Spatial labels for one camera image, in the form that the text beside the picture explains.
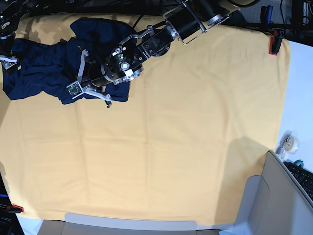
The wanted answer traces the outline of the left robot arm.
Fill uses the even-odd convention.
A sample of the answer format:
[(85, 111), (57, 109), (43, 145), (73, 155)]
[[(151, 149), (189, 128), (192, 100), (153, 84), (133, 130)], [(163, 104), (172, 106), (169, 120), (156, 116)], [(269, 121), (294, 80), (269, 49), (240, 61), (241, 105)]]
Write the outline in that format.
[(73, 99), (84, 94), (94, 96), (111, 106), (112, 97), (105, 89), (108, 84), (130, 82), (140, 76), (142, 64), (150, 57), (168, 52), (175, 39), (184, 45), (223, 23), (231, 13), (252, 7), (255, 0), (184, 0), (164, 13), (164, 21), (148, 25), (145, 30), (130, 34), (102, 62), (85, 71), (89, 52), (82, 51), (77, 80), (67, 86)]

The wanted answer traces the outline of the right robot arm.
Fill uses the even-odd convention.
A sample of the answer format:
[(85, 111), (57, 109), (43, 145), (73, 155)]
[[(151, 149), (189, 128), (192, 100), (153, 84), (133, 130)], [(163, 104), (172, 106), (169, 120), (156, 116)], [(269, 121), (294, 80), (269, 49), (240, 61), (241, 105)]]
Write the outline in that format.
[(5, 70), (18, 63), (18, 58), (13, 54), (12, 48), (15, 32), (21, 17), (30, 9), (28, 4), (32, 0), (1, 0), (0, 1), (0, 63)]

